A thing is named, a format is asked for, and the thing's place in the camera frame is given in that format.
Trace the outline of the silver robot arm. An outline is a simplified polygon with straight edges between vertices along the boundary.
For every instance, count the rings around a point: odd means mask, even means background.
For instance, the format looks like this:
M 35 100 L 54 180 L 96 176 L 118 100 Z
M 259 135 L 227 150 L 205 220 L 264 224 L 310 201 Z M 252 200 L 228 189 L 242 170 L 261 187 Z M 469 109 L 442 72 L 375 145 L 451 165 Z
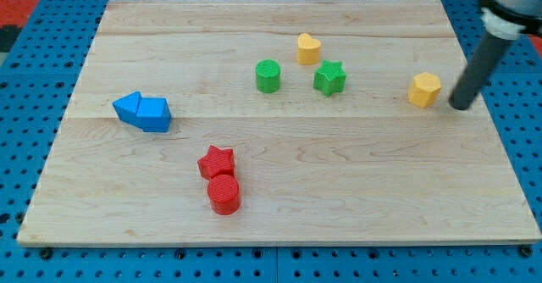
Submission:
M 500 39 L 541 36 L 541 0 L 479 0 L 485 29 Z

